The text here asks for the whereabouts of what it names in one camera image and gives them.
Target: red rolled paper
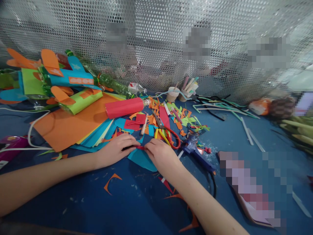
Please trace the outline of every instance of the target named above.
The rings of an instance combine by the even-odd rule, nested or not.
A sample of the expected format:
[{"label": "red rolled paper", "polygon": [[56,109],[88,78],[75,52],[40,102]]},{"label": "red rolled paper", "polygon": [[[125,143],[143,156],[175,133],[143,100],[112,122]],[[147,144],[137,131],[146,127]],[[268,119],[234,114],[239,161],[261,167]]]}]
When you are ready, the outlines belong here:
[{"label": "red rolled paper", "polygon": [[143,110],[143,101],[137,97],[134,99],[116,101],[105,104],[109,119],[118,118],[124,115],[133,114]]}]

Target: perforated metal mesh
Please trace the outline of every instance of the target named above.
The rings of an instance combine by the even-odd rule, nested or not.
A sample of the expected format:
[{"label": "perforated metal mesh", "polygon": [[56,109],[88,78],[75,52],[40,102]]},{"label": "perforated metal mesh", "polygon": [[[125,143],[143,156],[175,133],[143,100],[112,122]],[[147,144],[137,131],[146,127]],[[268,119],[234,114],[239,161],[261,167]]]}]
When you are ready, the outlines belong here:
[{"label": "perforated metal mesh", "polygon": [[[313,43],[312,10],[312,1],[300,0],[7,0],[0,66],[10,58],[6,47],[29,59],[43,48],[71,49],[95,71],[150,90],[165,91],[189,74],[199,76],[198,94],[246,103],[285,88],[279,77],[313,62],[303,59]],[[251,56],[248,39],[262,37],[287,38],[289,68],[251,66],[268,49]]]}]

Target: scissors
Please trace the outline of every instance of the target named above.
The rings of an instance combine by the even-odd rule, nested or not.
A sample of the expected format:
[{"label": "scissors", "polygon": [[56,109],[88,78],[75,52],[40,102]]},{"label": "scissors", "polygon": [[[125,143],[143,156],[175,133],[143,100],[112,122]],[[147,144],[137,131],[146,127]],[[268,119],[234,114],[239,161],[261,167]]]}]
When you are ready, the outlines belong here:
[{"label": "scissors", "polygon": [[[165,140],[165,142],[166,142],[169,146],[171,146],[173,149],[179,149],[179,148],[180,148],[180,139],[179,139],[178,135],[177,135],[174,131],[172,131],[171,129],[165,127],[165,126],[161,123],[161,120],[158,118],[158,116],[157,116],[154,112],[153,112],[153,115],[154,115],[154,117],[155,117],[155,119],[156,119],[156,123],[157,123],[158,126],[159,126],[159,129],[156,130],[156,133],[157,133],[157,131],[159,131],[160,135],[161,135],[162,138]],[[163,135],[161,129],[165,129],[166,134],[167,134],[167,138]],[[178,144],[177,144],[176,147],[172,144],[172,139],[171,139],[171,136],[170,136],[170,133],[169,133],[169,132],[172,133],[172,134],[177,138]]]}]

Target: pencil cup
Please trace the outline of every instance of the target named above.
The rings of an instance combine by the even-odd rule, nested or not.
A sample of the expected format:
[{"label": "pencil cup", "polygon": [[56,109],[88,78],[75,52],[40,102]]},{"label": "pencil cup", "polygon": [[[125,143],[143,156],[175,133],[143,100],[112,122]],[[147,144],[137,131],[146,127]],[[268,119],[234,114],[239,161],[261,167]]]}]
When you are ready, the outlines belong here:
[{"label": "pencil cup", "polygon": [[169,87],[169,91],[170,90],[172,90],[172,92],[167,93],[167,102],[175,102],[177,96],[179,95],[179,89],[171,86]]},{"label": "pencil cup", "polygon": [[[183,89],[181,89],[180,91],[184,94],[184,96],[185,96],[187,99],[190,98],[190,96],[192,95],[192,93],[187,93],[187,92],[186,92],[185,90],[183,90]],[[187,101],[181,94],[179,94],[178,99],[179,99],[181,102],[186,102],[186,101]]]}]

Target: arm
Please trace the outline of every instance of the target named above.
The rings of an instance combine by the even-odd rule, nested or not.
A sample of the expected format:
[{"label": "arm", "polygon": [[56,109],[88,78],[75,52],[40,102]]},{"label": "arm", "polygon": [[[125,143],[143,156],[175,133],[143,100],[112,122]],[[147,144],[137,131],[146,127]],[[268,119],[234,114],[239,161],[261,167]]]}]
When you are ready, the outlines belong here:
[{"label": "arm", "polygon": [[248,234],[183,166],[170,146],[158,139],[145,145],[159,172],[182,195],[206,234]]},{"label": "arm", "polygon": [[140,145],[135,138],[122,134],[95,153],[47,162],[0,175],[0,217],[14,211],[51,186],[81,173],[114,164]]}]

